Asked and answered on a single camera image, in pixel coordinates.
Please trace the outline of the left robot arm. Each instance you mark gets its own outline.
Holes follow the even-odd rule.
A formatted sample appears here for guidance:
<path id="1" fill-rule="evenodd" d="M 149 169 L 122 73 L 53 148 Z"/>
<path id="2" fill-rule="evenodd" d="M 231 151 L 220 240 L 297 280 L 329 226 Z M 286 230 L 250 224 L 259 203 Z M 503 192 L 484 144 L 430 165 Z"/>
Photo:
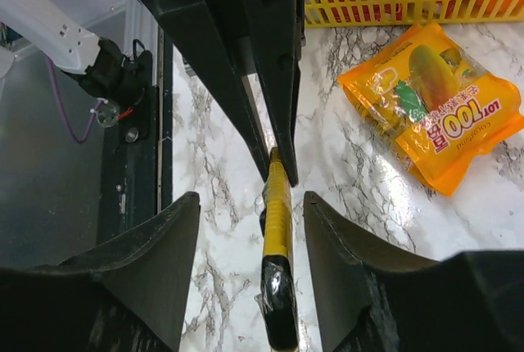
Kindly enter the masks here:
<path id="1" fill-rule="evenodd" d="M 260 81 L 274 137 L 291 185 L 300 87 L 304 0 L 138 0 L 206 86 L 245 141 L 262 177 L 270 155 L 247 77 Z M 1 20 L 44 52 L 93 97 L 125 109 L 145 97 L 135 60 L 86 30 L 50 0 L 1 0 Z"/>

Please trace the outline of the yellow utility knife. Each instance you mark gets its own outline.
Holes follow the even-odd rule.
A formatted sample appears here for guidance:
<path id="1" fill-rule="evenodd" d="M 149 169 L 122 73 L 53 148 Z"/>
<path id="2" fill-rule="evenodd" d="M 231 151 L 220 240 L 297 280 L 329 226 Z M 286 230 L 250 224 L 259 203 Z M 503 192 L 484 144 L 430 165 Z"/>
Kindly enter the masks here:
<path id="1" fill-rule="evenodd" d="M 298 348 L 298 315 L 293 280 L 291 187 L 282 157 L 270 152 L 269 176 L 263 190 L 260 226 L 264 244 L 260 293 L 256 301 L 273 351 Z"/>

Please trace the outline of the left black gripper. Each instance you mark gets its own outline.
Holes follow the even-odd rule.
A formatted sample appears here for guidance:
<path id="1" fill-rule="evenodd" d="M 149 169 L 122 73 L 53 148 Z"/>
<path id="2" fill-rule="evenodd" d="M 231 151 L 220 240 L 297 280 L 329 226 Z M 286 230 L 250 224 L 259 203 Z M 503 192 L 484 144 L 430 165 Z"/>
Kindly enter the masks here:
<path id="1" fill-rule="evenodd" d="M 153 2 L 159 24 L 241 135 L 261 178 L 269 151 L 247 77 L 242 73 L 206 0 Z M 212 0 L 234 2 L 236 0 Z M 242 0 L 251 50 L 279 154 L 292 186 L 298 183 L 294 145 L 296 111 L 296 3 L 305 0 Z"/>

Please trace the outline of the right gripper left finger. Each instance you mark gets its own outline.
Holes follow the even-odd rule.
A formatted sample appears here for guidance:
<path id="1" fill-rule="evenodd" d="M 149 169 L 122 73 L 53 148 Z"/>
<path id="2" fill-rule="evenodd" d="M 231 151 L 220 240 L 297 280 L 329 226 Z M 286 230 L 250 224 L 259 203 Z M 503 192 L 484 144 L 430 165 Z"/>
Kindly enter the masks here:
<path id="1" fill-rule="evenodd" d="M 4 351 L 175 351 L 196 252 L 200 198 L 57 265 L 1 271 Z"/>

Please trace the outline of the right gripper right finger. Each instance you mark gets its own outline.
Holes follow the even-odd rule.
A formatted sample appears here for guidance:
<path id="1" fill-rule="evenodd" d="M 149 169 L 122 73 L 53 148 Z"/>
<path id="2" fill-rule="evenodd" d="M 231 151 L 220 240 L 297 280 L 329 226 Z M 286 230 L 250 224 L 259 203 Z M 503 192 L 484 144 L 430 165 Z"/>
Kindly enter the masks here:
<path id="1" fill-rule="evenodd" d="M 523 253 L 464 251 L 435 261 L 304 196 L 318 326 L 326 351 L 520 351 Z"/>

